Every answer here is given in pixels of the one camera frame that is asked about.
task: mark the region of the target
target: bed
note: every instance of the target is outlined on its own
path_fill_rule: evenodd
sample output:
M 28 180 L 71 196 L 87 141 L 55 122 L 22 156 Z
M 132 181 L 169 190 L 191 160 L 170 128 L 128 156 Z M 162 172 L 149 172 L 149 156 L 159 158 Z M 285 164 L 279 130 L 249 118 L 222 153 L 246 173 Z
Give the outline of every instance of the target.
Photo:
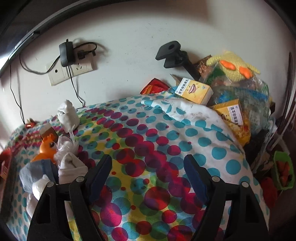
M 79 159 L 88 168 L 104 154 L 113 159 L 101 196 L 91 207 L 106 240 L 191 239 L 205 206 L 184 171 L 187 154 L 225 182 L 248 182 L 268 223 L 262 188 L 242 147 L 209 108 L 164 91 L 91 105 L 77 113 L 80 125 L 74 135 Z M 14 150 L 16 176 L 7 225 L 18 240 L 26 240 L 30 225 L 28 193 L 22 188 L 19 171 L 38 153 L 38 130 L 48 122 L 58 135 L 64 133 L 54 116 L 31 129 L 18 128 L 8 144 Z M 216 240 L 223 238 L 230 205 L 230 201 L 225 204 Z M 69 226 L 74 240 L 80 240 L 75 221 Z

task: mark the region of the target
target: orange toy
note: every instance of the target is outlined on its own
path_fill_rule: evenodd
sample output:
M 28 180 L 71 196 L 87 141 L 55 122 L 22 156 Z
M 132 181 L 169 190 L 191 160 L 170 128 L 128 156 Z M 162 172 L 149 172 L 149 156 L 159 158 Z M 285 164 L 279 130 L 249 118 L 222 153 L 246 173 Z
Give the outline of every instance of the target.
M 39 161 L 42 159 L 51 159 L 51 161 L 55 164 L 54 161 L 54 154 L 57 152 L 56 150 L 56 144 L 53 141 L 54 135 L 50 134 L 49 136 L 46 136 L 43 138 L 42 143 L 39 148 L 39 154 L 34 157 L 32 161 Z

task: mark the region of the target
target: green basket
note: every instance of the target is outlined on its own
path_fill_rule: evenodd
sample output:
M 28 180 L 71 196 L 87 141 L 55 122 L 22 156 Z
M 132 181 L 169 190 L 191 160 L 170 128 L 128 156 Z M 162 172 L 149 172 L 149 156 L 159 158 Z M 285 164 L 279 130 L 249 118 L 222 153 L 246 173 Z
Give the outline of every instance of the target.
M 286 187 L 283 187 L 281 185 L 280 180 L 279 180 L 279 171 L 277 169 L 276 161 L 282 161 L 282 162 L 287 161 L 289 166 L 290 166 L 289 174 L 292 175 L 292 180 L 288 183 L 288 185 Z M 287 153 L 282 152 L 282 151 L 275 151 L 274 152 L 274 166 L 271 169 L 271 176 L 272 176 L 272 179 L 274 181 L 274 185 L 278 190 L 287 190 L 287 189 L 291 189 L 291 188 L 294 187 L 295 174 L 294 174 L 293 163 L 292 163 L 291 158 L 289 157 L 289 155 Z

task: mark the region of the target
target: crocheted chick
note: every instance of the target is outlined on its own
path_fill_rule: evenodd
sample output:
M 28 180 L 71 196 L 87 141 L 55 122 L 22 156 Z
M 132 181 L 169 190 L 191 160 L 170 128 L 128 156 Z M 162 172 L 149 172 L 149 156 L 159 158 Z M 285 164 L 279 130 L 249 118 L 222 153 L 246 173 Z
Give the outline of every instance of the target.
M 215 55 L 207 60 L 207 66 L 219 62 L 220 68 L 231 81 L 241 81 L 253 77 L 253 72 L 260 74 L 254 66 L 244 62 L 242 58 L 231 51 L 222 55 Z

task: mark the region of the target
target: white wall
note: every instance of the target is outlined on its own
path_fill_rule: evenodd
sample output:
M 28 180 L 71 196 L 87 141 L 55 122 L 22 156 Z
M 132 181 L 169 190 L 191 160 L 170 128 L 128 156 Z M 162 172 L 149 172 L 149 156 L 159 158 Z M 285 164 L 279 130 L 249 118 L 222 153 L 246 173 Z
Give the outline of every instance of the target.
M 291 33 L 263 0 L 141 0 L 100 7 L 50 29 L 23 51 L 22 59 L 31 69 L 45 71 L 67 38 L 95 41 L 106 48 L 97 51 L 97 70 L 74 79 L 87 105 L 137 95 L 154 77 L 171 83 L 170 73 L 190 77 L 183 69 L 164 69 L 164 61 L 155 60 L 161 45 L 177 40 L 192 62 L 231 50 L 256 66 L 269 85 L 279 115 L 288 52 L 296 59 Z M 1 78 L 0 129 L 8 134 L 21 124 L 9 81 L 7 69 Z M 80 107 L 70 80 L 51 87 L 47 75 L 24 71 L 16 58 L 12 63 L 15 93 L 18 83 L 25 119 L 55 115 L 65 99 Z

